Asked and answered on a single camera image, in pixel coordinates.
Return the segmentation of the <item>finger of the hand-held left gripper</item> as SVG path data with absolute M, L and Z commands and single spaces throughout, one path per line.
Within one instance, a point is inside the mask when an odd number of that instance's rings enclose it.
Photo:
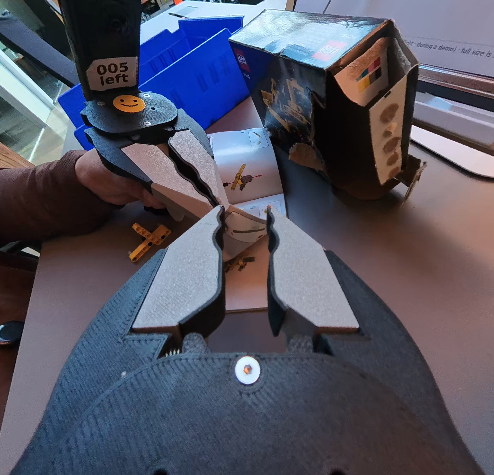
M 196 221 L 217 205 L 177 170 L 167 145 L 132 144 L 122 151 L 151 179 L 152 194 L 176 221 L 185 216 Z
M 170 157 L 182 174 L 203 193 L 212 206 L 228 209 L 229 201 L 219 176 L 215 160 L 208 154 L 190 130 L 176 132 L 169 139 Z

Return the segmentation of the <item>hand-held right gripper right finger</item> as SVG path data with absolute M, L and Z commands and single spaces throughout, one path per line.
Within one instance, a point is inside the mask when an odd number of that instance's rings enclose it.
M 312 338 L 354 334 L 360 326 L 324 248 L 273 207 L 267 208 L 268 319 L 272 334 Z

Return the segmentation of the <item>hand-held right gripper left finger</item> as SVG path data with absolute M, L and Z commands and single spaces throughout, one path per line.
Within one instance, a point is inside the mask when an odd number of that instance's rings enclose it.
M 208 337 L 225 318 L 222 236 L 224 208 L 215 207 L 171 243 L 140 305 L 133 331 L 182 340 Z

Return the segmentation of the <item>white instruction booklet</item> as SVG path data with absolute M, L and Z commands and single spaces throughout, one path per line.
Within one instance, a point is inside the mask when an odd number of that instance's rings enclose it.
M 230 209 L 225 213 L 223 269 L 226 311 L 267 309 L 267 207 L 286 215 L 268 132 L 263 128 L 209 135 Z

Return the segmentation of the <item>person's left forearm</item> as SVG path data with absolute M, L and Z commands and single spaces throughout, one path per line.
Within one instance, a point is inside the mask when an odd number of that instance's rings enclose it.
M 75 164 L 84 151 L 30 168 L 1 169 L 1 245 L 83 235 L 101 226 L 121 206 L 84 187 Z

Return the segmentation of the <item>yellow lego beam assembly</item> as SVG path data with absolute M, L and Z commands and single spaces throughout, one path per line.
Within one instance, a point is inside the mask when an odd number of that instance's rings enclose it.
M 171 230 L 165 225 L 158 227 L 150 232 L 138 223 L 133 224 L 133 230 L 143 237 L 141 244 L 129 253 L 129 259 L 132 262 L 138 262 L 142 256 L 154 245 L 160 245 L 171 234 Z

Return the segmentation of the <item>torn dark cardboard lego box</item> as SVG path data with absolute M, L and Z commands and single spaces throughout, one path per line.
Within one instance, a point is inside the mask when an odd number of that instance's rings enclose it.
M 361 200 L 426 162 L 409 155 L 419 63 L 394 21 L 263 10 L 229 39 L 273 143 Z

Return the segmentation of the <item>person's left hand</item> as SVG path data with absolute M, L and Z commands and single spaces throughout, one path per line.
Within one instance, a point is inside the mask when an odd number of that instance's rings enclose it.
M 141 201 L 145 206 L 163 209 L 160 202 L 139 182 L 121 177 L 109 171 L 102 163 L 96 150 L 85 152 L 75 164 L 77 180 L 104 202 L 126 205 Z

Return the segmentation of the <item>blue plastic bin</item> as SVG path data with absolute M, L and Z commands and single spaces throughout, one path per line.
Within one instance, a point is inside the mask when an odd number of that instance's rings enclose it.
M 244 16 L 182 19 L 140 46 L 139 89 L 164 95 L 207 129 L 248 97 L 229 38 Z

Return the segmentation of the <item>black railing bar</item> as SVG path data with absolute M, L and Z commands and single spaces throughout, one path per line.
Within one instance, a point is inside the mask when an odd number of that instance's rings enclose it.
M 1 13 L 1 41 L 70 88 L 80 82 L 74 62 L 41 39 L 9 11 Z

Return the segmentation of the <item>wooden ledge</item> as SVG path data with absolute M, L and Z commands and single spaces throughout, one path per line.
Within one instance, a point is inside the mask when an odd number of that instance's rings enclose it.
M 21 155 L 0 143 L 1 148 L 1 169 L 12 169 L 12 168 L 32 168 L 34 165 L 30 163 L 28 160 L 23 158 Z

